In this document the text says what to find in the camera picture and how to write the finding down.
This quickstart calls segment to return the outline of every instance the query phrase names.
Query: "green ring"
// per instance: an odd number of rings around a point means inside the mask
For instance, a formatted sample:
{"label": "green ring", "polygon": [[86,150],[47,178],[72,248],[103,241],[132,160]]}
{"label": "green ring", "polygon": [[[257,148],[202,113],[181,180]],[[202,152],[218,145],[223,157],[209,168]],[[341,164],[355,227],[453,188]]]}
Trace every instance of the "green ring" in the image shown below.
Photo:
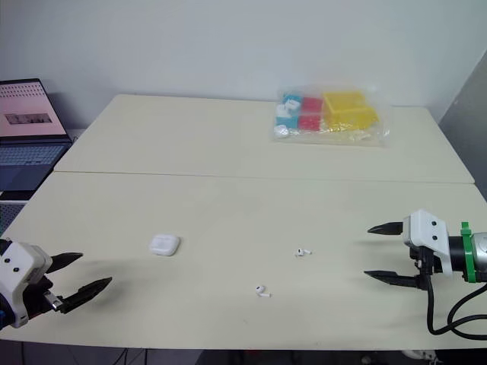
{"label": "green ring", "polygon": [[473,264],[472,231],[469,229],[469,222],[462,222],[460,234],[463,239],[463,251],[465,252],[466,279],[469,283],[475,283],[475,265]]}

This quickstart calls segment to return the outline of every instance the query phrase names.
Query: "gray wall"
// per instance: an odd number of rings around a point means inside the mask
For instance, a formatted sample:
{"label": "gray wall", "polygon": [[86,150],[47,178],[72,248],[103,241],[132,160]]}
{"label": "gray wall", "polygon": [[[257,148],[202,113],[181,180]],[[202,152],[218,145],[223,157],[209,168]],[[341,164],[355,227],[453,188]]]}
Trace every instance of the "gray wall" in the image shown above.
{"label": "gray wall", "polygon": [[0,0],[0,79],[41,78],[70,129],[124,92],[274,100],[326,83],[438,121],[486,18],[486,0]]}
{"label": "gray wall", "polygon": [[487,199],[487,53],[444,115],[440,127]]}

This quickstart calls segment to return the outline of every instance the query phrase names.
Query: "white table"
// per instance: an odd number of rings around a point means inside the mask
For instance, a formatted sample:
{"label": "white table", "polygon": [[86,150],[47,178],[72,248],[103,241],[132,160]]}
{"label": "white table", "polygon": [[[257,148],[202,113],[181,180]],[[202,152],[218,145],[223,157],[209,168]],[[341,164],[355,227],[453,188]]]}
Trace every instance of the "white table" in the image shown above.
{"label": "white table", "polygon": [[[462,220],[487,230],[487,205],[470,184],[54,173],[4,236],[51,254],[85,254],[49,275],[58,295],[109,275],[113,282],[68,315],[47,313],[0,338],[142,348],[482,347],[430,335],[426,292],[362,273],[416,273],[400,237],[366,230],[417,208],[445,219],[452,234]],[[175,256],[149,253],[156,233],[182,237]],[[298,247],[313,254],[295,258]],[[259,284],[270,299],[255,295]],[[435,325],[475,287],[435,275]],[[480,297],[459,314],[486,305]]]}
{"label": "white table", "polygon": [[473,183],[425,108],[393,108],[389,148],[270,138],[275,104],[119,95],[56,171]]}

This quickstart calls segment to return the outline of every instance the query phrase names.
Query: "blue block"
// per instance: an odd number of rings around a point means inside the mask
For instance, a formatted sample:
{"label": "blue block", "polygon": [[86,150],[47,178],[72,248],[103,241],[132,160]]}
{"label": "blue block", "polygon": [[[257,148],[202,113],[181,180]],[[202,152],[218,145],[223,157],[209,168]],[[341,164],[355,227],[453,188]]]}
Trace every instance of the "blue block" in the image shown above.
{"label": "blue block", "polygon": [[298,103],[301,103],[303,101],[303,97],[293,94],[284,94],[282,97],[282,103],[285,104],[288,100],[296,100]]}
{"label": "blue block", "polygon": [[289,113],[292,116],[299,116],[299,112],[301,111],[301,103],[303,102],[303,97],[300,97],[299,95],[294,95],[294,94],[285,94],[282,97],[282,103],[286,104],[289,100],[293,100],[299,103],[298,108],[296,109],[290,109],[288,108]]}
{"label": "blue block", "polygon": [[291,118],[286,118],[284,116],[276,116],[275,124],[284,124],[288,128],[298,129],[298,117],[292,116]]}

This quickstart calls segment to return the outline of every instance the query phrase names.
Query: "laptop screen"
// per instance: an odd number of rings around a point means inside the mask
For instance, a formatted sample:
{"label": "laptop screen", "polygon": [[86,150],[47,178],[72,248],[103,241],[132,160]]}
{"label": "laptop screen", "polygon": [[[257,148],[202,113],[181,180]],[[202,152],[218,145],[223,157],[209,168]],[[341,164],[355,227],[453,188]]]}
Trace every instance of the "laptop screen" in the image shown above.
{"label": "laptop screen", "polygon": [[0,138],[65,134],[40,81],[0,82]]}

